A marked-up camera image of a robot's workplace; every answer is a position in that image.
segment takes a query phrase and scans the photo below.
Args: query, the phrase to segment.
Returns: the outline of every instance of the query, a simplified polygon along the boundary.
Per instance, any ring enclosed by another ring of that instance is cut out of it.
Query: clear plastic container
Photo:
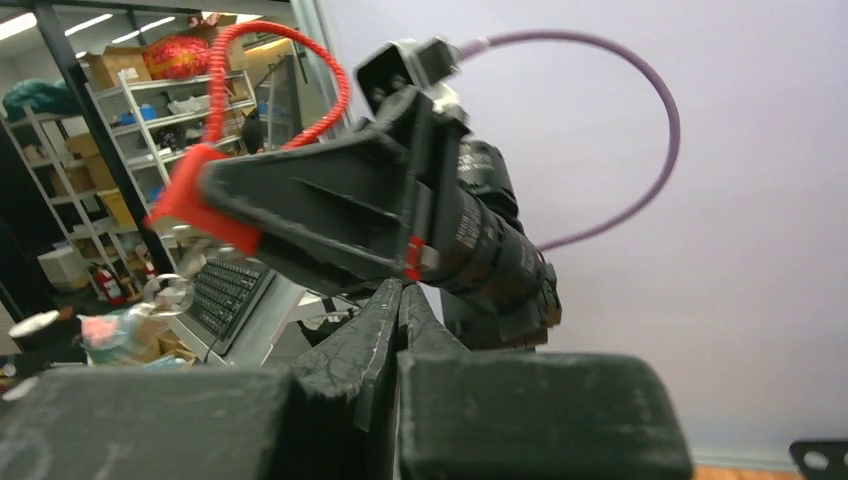
[[[111,337],[93,344],[83,335],[82,344],[95,365],[143,365],[159,358],[156,334],[167,325],[148,317],[149,307],[137,305],[117,316],[85,317],[87,321],[114,322]]]

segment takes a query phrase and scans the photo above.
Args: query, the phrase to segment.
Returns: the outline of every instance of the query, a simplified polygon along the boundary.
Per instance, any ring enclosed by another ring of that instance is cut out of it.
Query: black post
[[[100,115],[97,113],[94,100],[85,90],[85,83],[87,82],[85,73],[82,71],[76,55],[74,55],[71,44],[65,37],[65,30],[59,23],[56,11],[53,10],[52,5],[37,3],[33,7],[33,13],[38,20],[38,30],[44,37],[44,43],[47,44],[47,49],[56,61],[59,71],[62,72],[62,78],[65,79],[68,90],[79,103],[85,123],[88,125],[95,143],[97,143],[97,147],[100,148],[100,154],[106,161],[109,172],[112,173],[112,178],[115,179],[115,183],[124,196],[142,240],[147,244],[156,271],[160,273],[173,272],[173,266],[168,259],[168,254],[165,252],[165,247],[162,245],[159,235],[144,226],[144,217],[147,216],[144,202],[133,187],[130,173],[121,161],[117,147],[112,143],[109,136],[109,127],[103,124]]]

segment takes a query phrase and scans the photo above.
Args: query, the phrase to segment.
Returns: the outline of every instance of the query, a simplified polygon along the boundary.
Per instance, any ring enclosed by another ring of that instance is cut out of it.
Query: black foam block
[[[692,476],[663,385],[606,355],[403,353],[405,479]]]
[[[0,478],[266,478],[292,381],[268,369],[49,372],[7,418]]]

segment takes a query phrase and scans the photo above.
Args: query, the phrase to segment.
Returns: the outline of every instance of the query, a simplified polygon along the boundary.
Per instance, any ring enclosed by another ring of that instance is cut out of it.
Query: cable
[[[614,53],[624,60],[627,60],[628,63],[636,67],[642,75],[648,79],[657,91],[660,100],[662,100],[663,105],[665,105],[666,113],[668,114],[669,130],[668,150],[666,152],[665,163],[660,170],[659,176],[656,180],[654,180],[654,183],[647,192],[636,200],[635,203],[605,222],[582,232],[550,240],[541,244],[539,246],[539,250],[546,252],[565,245],[587,240],[607,232],[632,218],[651,203],[654,198],[656,198],[660,191],[662,191],[665,187],[669,177],[671,177],[671,172],[674,170],[674,165],[677,162],[677,155],[680,152],[680,113],[677,111],[677,104],[675,103],[674,97],[671,95],[671,92],[668,90],[665,82],[663,82],[659,74],[648,64],[648,62],[623,45],[587,33],[571,32],[567,30],[535,30],[484,37],[471,41],[460,47],[459,60],[470,60],[489,48],[497,48],[505,45],[539,40],[567,41],[591,45],[607,50],[608,52]]]
[[[201,363],[201,365],[208,365],[209,364],[209,354],[212,353],[212,349],[215,348],[215,344],[217,344],[217,343],[218,343],[218,337],[213,338],[212,341],[209,342],[209,346],[206,347],[206,355],[203,356],[203,362]]]
[[[342,115],[344,115],[350,102],[350,82],[348,81],[347,74],[345,74],[336,59],[330,55],[330,52],[315,40],[293,28],[276,23],[254,20],[227,27],[226,30],[215,38],[215,42],[212,44],[212,54],[209,60],[209,96],[211,102],[209,105],[209,116],[206,121],[204,142],[214,143],[221,139],[224,124],[224,109],[227,103],[227,48],[236,37],[246,33],[272,33],[292,39],[321,57],[336,77],[339,94],[333,108],[321,120],[286,143],[283,146],[284,149],[301,147],[313,143],[319,135],[332,128],[335,123],[342,119]]]

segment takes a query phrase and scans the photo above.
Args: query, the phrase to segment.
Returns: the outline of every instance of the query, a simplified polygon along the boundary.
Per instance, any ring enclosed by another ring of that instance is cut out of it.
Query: keyboard
[[[250,317],[273,275],[256,262],[209,260],[194,277],[194,300],[186,312],[207,330],[201,338],[224,355]]]

